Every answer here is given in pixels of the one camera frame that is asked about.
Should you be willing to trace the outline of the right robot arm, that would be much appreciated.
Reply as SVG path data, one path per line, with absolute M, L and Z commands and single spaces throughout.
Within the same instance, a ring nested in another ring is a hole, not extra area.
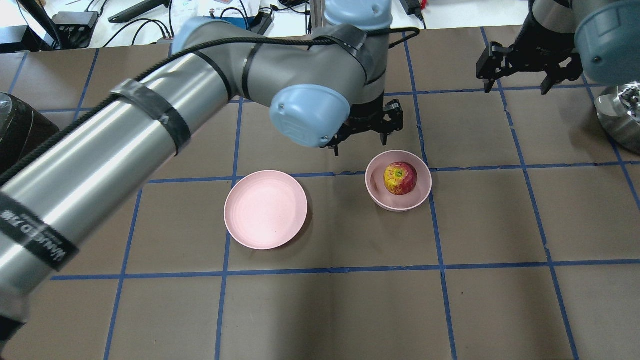
M 484 91 L 516 73 L 545 73 L 541 93 L 587 76 L 596 84 L 638 82 L 640 3 L 637 0 L 530 0 L 514 43 L 492 41 L 475 74 Z

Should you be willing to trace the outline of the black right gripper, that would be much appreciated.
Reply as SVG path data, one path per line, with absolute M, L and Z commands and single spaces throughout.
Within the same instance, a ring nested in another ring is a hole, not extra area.
M 541 95 L 547 95 L 555 84 L 575 81 L 583 74 L 583 65 L 575 50 L 575 34 L 552 30 L 534 13 L 528 14 L 518 37 L 509 47 L 492 41 L 476 63 L 475 74 L 483 81 L 484 93 L 490 93 L 493 82 L 515 73 L 545 72 L 540 84 Z

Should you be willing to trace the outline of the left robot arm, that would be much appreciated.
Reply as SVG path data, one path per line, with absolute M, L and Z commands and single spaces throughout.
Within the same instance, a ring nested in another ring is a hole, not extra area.
M 267 38 L 208 17 L 185 22 L 172 54 L 1 176 L 1 345 L 41 284 L 236 96 L 270 108 L 309 148 L 332 146 L 352 107 L 382 97 L 390 0 L 327 0 L 310 39 Z

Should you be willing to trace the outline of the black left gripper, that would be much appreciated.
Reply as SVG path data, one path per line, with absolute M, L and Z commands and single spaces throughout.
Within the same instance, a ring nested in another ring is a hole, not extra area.
M 338 132 L 330 139 L 325 148 L 333 149 L 335 157 L 339 156 L 339 144 L 351 136 L 366 132 L 379 135 L 381 145 L 387 146 L 389 137 L 404 128 L 403 107 L 398 99 L 385 102 L 384 95 L 365 104 L 354 104 L 350 107 L 347 120 Z

